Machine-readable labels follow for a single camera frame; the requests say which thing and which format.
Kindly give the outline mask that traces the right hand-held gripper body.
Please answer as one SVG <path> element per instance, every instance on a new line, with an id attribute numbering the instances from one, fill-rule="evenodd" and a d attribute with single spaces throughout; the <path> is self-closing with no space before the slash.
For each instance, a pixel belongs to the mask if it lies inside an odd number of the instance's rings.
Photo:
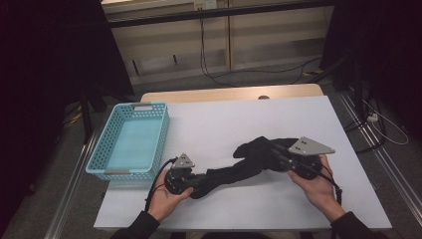
<path id="1" fill-rule="evenodd" d="M 283 171 L 293 171 L 299 177 L 313 180 L 321 175 L 321 154 L 335 153 L 335 149 L 302 136 L 289 146 L 272 143 L 272 156 L 280 163 Z"/>

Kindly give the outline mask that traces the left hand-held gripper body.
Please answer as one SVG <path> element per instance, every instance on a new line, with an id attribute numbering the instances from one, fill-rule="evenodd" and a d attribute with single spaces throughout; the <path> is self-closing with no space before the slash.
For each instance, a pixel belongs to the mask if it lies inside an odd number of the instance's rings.
<path id="1" fill-rule="evenodd" d="M 208 177 L 204 173 L 195 174 L 192 168 L 195 163 L 186 153 L 182 153 L 170 166 L 164 179 L 166 189 L 176 195 L 180 195 L 187 188 L 198 189 Z"/>

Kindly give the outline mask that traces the light blue plastic basket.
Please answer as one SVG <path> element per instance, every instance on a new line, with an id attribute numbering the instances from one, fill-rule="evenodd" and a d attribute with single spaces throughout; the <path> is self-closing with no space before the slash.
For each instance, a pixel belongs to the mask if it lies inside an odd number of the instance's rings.
<path id="1" fill-rule="evenodd" d="M 167 103 L 127 103 L 113 107 L 86 166 L 102 180 L 152 180 L 169 127 Z"/>

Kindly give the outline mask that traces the black garment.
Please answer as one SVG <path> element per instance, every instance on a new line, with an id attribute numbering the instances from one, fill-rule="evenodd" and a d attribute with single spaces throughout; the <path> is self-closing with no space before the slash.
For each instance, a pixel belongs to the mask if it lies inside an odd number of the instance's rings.
<path id="1" fill-rule="evenodd" d="M 271 154 L 271 143 L 284 148 L 290 147 L 296 141 L 295 138 L 267 139 L 263 136 L 243 143 L 233 152 L 234 158 L 240 161 L 233 166 L 208 169 L 207 179 L 191 194 L 192 199 L 199 199 L 206 196 L 213 189 L 220 185 L 232 184 L 260 174 L 263 170 L 286 172 L 286 168 Z"/>

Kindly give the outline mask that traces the person's left hand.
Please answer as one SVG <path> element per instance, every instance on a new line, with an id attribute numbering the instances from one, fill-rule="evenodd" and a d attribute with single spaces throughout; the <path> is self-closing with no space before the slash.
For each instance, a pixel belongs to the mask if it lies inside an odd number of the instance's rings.
<path id="1" fill-rule="evenodd" d="M 167 169 L 164 169 L 153 186 L 153 193 L 150 199 L 149 208 L 147 212 L 156 220 L 161 222 L 168 217 L 177 207 L 177 205 L 187 199 L 193 192 L 193 188 L 185 189 L 181 194 L 170 193 L 165 185 L 164 179 L 167 174 Z"/>

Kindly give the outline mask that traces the person's right hand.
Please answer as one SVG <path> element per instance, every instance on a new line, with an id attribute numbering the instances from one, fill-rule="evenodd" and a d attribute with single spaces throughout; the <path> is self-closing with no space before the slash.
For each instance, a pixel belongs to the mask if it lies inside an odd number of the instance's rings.
<path id="1" fill-rule="evenodd" d="M 299 177 L 295 172 L 289 171 L 288 176 L 301 188 L 308 201 L 319 210 L 330 222 L 334 222 L 345 214 L 344 209 L 334 197 L 334 186 L 321 176 L 313 180 Z"/>

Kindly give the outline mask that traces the wooden table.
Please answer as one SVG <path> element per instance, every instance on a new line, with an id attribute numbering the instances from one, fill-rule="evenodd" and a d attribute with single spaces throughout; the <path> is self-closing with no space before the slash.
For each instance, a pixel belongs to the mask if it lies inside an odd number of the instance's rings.
<path id="1" fill-rule="evenodd" d="M 172 104 L 319 97 L 322 95 L 323 92 L 319 85 L 300 84 L 147 93 L 142 96 L 141 101 L 143 103 L 167 102 Z"/>

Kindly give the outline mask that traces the black stand leg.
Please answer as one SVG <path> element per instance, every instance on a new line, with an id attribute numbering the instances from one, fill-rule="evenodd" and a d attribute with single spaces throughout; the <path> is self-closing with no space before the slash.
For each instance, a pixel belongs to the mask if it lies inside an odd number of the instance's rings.
<path id="1" fill-rule="evenodd" d="M 96 113 L 102 113 L 106 110 L 106 102 L 100 90 L 96 88 L 82 88 L 80 106 L 85 132 L 84 144 L 87 144 L 93 135 L 90 107 L 93 107 Z"/>

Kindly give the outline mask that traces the beige shelf cabinet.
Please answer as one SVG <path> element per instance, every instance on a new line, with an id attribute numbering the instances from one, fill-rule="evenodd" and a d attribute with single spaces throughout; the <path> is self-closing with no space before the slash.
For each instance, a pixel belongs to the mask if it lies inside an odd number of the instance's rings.
<path id="1" fill-rule="evenodd" d="M 102 0 L 108 20 L 195 11 L 195 0 Z M 217 8 L 293 0 L 217 0 Z M 331 6 L 114 28 L 135 85 L 321 55 Z"/>

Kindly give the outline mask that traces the black curtain with stand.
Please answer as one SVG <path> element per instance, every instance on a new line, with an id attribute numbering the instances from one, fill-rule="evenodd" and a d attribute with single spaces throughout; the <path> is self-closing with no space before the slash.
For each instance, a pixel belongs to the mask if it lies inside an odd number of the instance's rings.
<path id="1" fill-rule="evenodd" d="M 336 73 L 345 87 L 354 66 L 375 93 L 422 140 L 422 0 L 338 0 L 325 37 L 320 67 L 347 57 Z"/>

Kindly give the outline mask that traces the black horizontal bar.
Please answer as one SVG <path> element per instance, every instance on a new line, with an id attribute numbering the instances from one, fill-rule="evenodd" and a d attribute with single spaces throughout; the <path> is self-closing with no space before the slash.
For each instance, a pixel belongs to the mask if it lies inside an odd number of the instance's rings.
<path id="1" fill-rule="evenodd" d="M 132 27 L 140 25 L 160 24 L 188 20 L 200 20 L 218 17 L 258 14 L 277 11 L 290 11 L 317 7 L 335 6 L 342 0 L 294 0 L 284 3 L 229 7 L 213 10 L 190 11 L 147 17 L 132 17 L 108 20 L 111 28 Z"/>

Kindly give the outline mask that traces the large black curtain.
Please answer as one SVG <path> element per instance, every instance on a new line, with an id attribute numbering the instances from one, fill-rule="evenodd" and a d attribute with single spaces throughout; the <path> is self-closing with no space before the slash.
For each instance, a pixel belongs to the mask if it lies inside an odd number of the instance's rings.
<path id="1" fill-rule="evenodd" d="M 65 108 L 132 95 L 102 0 L 0 0 L 0 236 L 37 180 Z"/>

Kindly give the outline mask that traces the metal floor rail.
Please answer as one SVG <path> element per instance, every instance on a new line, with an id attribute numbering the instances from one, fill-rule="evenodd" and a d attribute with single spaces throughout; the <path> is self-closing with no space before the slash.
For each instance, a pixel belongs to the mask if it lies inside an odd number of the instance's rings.
<path id="1" fill-rule="evenodd" d="M 375 104 L 375 123 L 360 119 L 350 92 L 334 95 L 334 109 L 393 227 L 422 229 L 422 150 L 398 127 L 394 116 Z"/>
<path id="2" fill-rule="evenodd" d="M 60 239 L 64 230 L 69 213 L 72 209 L 80 182 L 85 173 L 86 164 L 94 150 L 98 140 L 98 133 L 95 131 L 88 137 L 82 147 L 76 166 L 72 172 L 71 178 L 67 184 L 66 190 L 55 211 L 53 219 L 48 227 L 44 239 Z"/>

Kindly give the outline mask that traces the white wall socket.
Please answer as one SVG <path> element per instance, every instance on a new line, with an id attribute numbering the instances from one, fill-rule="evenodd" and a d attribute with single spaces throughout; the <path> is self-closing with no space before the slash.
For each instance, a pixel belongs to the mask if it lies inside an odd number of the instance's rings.
<path id="1" fill-rule="evenodd" d="M 195 0 L 193 2 L 194 10 L 213 10 L 217 8 L 217 0 Z"/>

